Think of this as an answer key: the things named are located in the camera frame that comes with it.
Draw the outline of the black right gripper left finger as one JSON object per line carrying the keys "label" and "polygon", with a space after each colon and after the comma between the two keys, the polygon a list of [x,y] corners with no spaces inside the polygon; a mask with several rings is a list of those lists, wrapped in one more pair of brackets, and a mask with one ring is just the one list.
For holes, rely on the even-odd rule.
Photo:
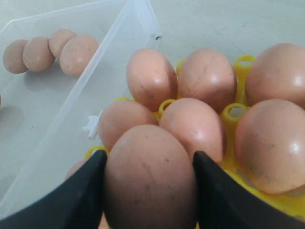
{"label": "black right gripper left finger", "polygon": [[2,219],[2,229],[96,229],[102,218],[107,155],[96,151],[71,177],[26,208]]}

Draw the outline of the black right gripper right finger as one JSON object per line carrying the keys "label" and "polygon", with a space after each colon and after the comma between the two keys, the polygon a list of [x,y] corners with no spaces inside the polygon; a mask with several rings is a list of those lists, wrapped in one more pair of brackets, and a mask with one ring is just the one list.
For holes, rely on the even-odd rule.
{"label": "black right gripper right finger", "polygon": [[202,229],[303,229],[304,222],[255,197],[205,152],[193,156]]}

